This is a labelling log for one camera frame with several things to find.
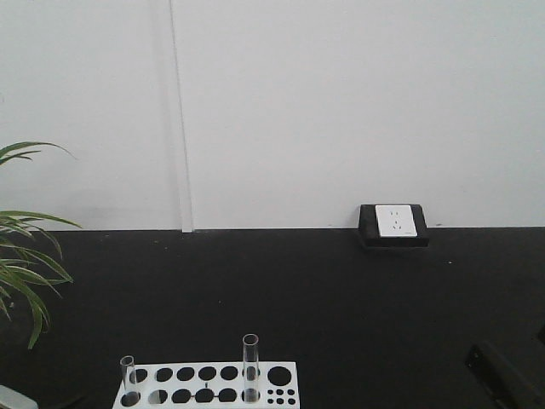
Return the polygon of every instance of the black floor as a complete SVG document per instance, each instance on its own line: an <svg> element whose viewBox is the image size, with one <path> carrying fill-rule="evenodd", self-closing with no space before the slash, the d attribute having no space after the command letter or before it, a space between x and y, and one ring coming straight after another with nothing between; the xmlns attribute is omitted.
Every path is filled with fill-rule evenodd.
<svg viewBox="0 0 545 409"><path fill-rule="evenodd" d="M353 230L57 233L75 283L53 328L0 321L0 384L40 407L112 407L118 361L297 362L302 408L494 407L464 366L494 343L545 389L545 228L433 229L427 249L365 251Z"/></svg>

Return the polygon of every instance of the test tube rack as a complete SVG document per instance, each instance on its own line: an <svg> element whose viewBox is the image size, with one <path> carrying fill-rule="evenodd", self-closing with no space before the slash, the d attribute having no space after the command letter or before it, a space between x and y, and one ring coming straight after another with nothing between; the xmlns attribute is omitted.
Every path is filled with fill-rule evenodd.
<svg viewBox="0 0 545 409"><path fill-rule="evenodd" d="M140 399L129 406L121 384L112 409L299 409L295 362L259 362L259 400L244 402L242 362L194 362L135 366Z"/></svg>

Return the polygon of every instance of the electrical outlet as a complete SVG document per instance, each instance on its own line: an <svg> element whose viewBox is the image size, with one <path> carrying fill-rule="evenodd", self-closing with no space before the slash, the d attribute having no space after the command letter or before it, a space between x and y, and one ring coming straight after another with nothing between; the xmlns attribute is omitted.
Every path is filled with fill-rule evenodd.
<svg viewBox="0 0 545 409"><path fill-rule="evenodd" d="M381 237L416 237L415 218L408 204L378 204L376 221Z"/></svg>

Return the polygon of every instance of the gray object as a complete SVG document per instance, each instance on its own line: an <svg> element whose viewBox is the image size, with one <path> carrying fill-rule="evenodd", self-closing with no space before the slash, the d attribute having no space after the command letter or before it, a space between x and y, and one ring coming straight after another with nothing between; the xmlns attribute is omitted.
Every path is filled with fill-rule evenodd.
<svg viewBox="0 0 545 409"><path fill-rule="evenodd" d="M37 403L7 386L0 385L0 409L37 409Z"/></svg>

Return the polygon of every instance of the glass test tube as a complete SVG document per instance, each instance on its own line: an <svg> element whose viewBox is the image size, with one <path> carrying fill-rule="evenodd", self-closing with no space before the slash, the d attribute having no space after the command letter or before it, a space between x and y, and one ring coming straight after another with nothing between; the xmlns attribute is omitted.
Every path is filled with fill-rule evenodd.
<svg viewBox="0 0 545 409"><path fill-rule="evenodd" d="M124 356L120 361L121 376L123 377L124 395L122 398L123 406L132 406L140 400L138 386L136 385L135 357L132 355Z"/></svg>
<svg viewBox="0 0 545 409"><path fill-rule="evenodd" d="M246 334L242 338L244 366L244 402L253 403L259 400L259 354L256 334Z"/></svg>

